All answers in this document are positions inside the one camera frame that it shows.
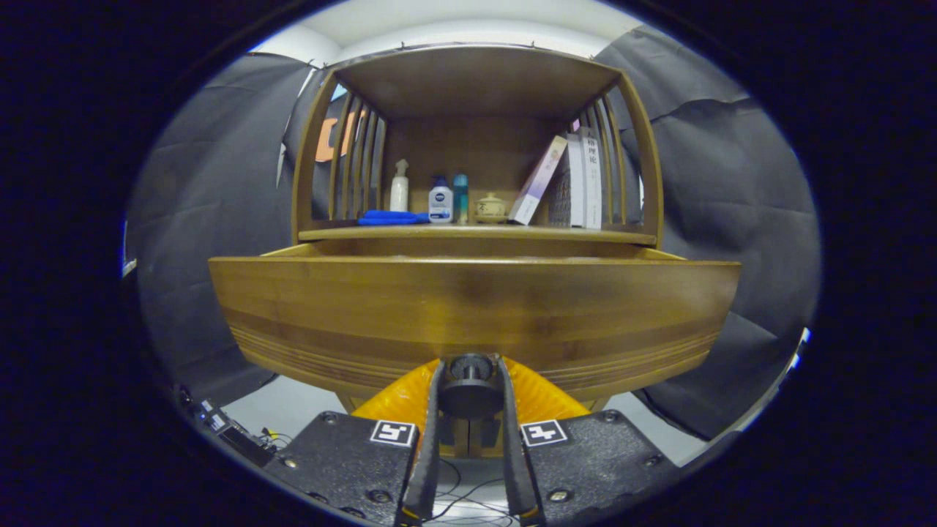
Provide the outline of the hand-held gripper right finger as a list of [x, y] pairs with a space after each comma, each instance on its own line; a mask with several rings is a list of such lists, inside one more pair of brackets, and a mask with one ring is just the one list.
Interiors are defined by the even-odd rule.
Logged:
[[503, 383], [503, 482], [522, 526], [609, 523], [673, 487], [682, 470], [620, 411], [568, 418], [520, 416], [518, 382]]

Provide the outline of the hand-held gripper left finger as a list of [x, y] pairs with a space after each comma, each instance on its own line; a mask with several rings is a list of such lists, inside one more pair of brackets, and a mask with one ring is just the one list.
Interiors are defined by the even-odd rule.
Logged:
[[378, 526], [430, 520], [438, 487], [435, 359], [394, 381], [352, 414], [322, 411], [264, 473], [328, 512]]

